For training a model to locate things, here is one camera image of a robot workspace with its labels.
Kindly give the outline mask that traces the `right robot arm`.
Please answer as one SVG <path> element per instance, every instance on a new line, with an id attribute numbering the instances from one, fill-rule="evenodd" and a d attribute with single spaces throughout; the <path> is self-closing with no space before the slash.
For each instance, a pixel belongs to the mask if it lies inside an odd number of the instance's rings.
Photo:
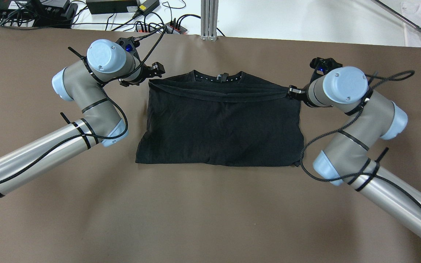
<path id="1" fill-rule="evenodd" d="M 336 107 L 349 116 L 314 160 L 317 180 L 348 184 L 421 238 L 421 193 L 367 155 L 379 139 L 393 139 L 404 130 L 407 114 L 371 88 L 362 70 L 321 71 L 303 89 L 291 85 L 288 91 L 310 107 Z"/>

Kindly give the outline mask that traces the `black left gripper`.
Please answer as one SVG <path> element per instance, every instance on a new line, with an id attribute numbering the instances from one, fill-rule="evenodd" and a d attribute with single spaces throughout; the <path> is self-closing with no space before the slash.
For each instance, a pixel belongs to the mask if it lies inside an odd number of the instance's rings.
<path id="1" fill-rule="evenodd" d="M 119 84 L 124 87 L 140 85 L 149 78 L 162 78 L 165 72 L 164 65 L 159 62 L 154 62 L 151 66 L 142 66 L 138 71 L 131 76 L 128 76 L 126 79 L 119 79 Z"/>

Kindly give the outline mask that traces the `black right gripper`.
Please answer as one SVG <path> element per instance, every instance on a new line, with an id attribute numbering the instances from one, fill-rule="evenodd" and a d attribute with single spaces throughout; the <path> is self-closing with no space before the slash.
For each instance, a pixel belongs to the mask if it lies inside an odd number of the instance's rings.
<path id="1" fill-rule="evenodd" d="M 297 88 L 296 86 L 289 86 L 288 90 L 290 94 L 287 94 L 286 96 L 293 100 L 300 100 L 302 101 L 306 106 L 314 108 L 315 105 L 312 103 L 312 101 L 309 98 L 308 92 L 309 92 L 310 84 L 306 84 L 303 88 Z"/>

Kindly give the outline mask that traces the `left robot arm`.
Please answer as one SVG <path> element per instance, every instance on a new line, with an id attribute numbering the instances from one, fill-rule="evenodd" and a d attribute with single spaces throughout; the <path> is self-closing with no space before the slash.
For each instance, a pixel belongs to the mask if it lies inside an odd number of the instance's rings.
<path id="1" fill-rule="evenodd" d="M 75 102 L 83 117 L 64 117 L 64 127 L 0 157 L 0 198 L 95 145 L 108 147 L 128 135 L 125 113 L 105 85 L 115 80 L 125 87 L 139 85 L 165 73 L 159 62 L 147 66 L 138 46 L 138 37 L 121 37 L 95 40 L 84 56 L 71 50 L 79 61 L 58 72 L 52 87 L 61 99 Z"/>

